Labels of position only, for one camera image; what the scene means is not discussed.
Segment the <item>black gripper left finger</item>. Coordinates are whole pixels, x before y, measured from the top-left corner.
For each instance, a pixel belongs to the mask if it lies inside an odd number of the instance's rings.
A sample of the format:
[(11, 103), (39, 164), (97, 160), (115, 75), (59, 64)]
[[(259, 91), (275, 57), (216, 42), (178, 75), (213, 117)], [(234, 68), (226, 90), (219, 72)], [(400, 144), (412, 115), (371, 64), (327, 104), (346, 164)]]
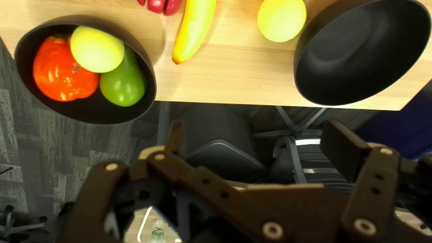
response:
[(182, 148), (182, 141), (184, 141), (184, 126), (181, 122), (176, 122), (172, 126), (167, 144), (166, 144), (166, 150), (173, 154), (178, 154)]

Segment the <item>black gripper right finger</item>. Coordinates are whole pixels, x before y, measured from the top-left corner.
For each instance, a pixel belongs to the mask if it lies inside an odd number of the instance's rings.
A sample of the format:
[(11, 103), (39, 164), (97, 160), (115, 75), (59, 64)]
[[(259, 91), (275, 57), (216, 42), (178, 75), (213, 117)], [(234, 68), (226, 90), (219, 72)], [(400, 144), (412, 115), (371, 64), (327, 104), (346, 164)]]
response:
[(348, 183), (355, 183), (371, 148), (340, 122), (328, 121), (320, 150)]

